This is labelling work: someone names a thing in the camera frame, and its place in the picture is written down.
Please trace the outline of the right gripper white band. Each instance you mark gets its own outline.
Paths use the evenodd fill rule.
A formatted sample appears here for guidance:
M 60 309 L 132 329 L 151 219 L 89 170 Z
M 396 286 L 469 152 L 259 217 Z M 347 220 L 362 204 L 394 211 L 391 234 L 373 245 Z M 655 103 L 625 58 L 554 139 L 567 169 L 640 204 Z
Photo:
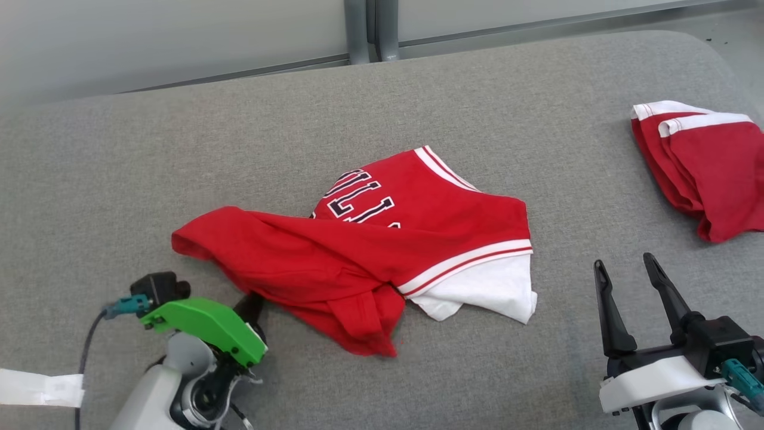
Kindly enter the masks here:
M 633 411 L 661 414 L 691 407 L 726 413 L 724 380 L 707 377 L 691 364 L 682 349 L 686 343 L 683 323 L 691 313 L 684 297 L 666 275 L 652 253 L 642 255 L 653 288 L 671 327 L 672 345 L 638 349 L 623 323 L 613 297 L 613 283 L 602 260 L 594 262 L 594 283 L 599 310 L 603 353 L 608 359 L 606 376 L 600 383 L 599 401 L 606 414 Z

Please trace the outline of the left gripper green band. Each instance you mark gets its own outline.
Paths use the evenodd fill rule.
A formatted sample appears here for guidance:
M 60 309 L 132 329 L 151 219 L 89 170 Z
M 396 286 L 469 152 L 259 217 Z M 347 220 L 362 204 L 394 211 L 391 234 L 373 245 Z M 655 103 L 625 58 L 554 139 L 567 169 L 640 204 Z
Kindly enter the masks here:
M 217 348 L 241 367 L 262 361 L 267 345 L 255 332 L 265 299 L 255 292 L 246 294 L 232 309 L 205 297 L 172 300 L 141 317 L 158 333 L 179 330 Z

